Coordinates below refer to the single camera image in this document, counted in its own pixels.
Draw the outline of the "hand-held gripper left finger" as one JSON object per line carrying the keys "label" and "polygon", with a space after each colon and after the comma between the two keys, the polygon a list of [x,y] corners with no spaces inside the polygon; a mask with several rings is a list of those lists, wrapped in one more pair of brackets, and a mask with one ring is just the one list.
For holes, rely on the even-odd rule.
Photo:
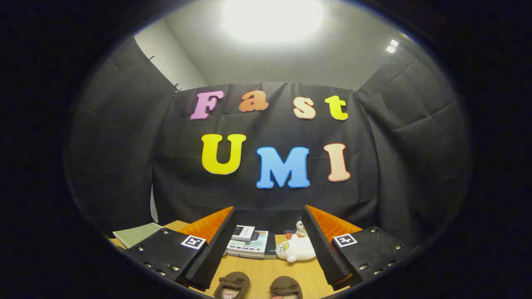
{"label": "hand-held gripper left finger", "polygon": [[230,206],[179,230],[160,228],[125,252],[147,271],[205,291],[235,228]]}

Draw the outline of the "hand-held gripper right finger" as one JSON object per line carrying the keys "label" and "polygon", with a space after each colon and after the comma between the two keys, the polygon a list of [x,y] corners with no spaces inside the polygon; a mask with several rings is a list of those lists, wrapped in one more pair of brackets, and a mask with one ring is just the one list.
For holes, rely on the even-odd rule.
{"label": "hand-held gripper right finger", "polygon": [[334,291],[382,276],[413,250],[380,227],[361,229],[309,205],[303,208],[302,223]]}

